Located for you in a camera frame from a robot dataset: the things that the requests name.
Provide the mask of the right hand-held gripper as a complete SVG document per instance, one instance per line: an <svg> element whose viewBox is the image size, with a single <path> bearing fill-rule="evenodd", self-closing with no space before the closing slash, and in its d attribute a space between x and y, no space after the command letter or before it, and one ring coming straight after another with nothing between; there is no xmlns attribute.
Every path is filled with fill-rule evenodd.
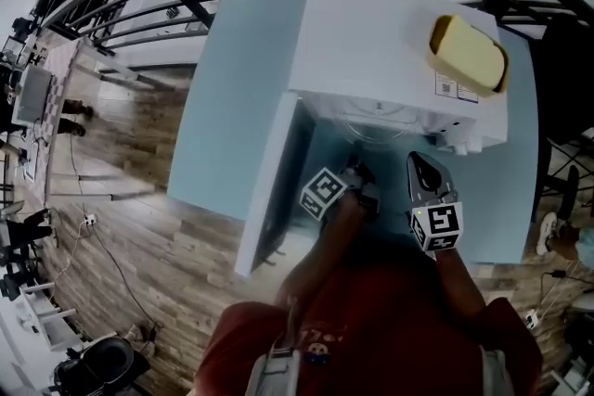
<svg viewBox="0 0 594 396"><path fill-rule="evenodd" d="M463 207L449 170L432 157L407 156L409 226L423 252L454 249L463 234Z"/></svg>

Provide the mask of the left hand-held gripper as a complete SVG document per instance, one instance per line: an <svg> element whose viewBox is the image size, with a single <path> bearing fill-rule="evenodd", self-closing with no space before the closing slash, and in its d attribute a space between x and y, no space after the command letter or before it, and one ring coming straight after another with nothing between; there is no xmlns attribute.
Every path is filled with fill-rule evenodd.
<svg viewBox="0 0 594 396"><path fill-rule="evenodd" d="M321 222L345 192L353 192L374 220L380 210L380 190L375 175L362 160L363 143L355 141L346 165L338 173L324 167L302 189L299 205Z"/></svg>

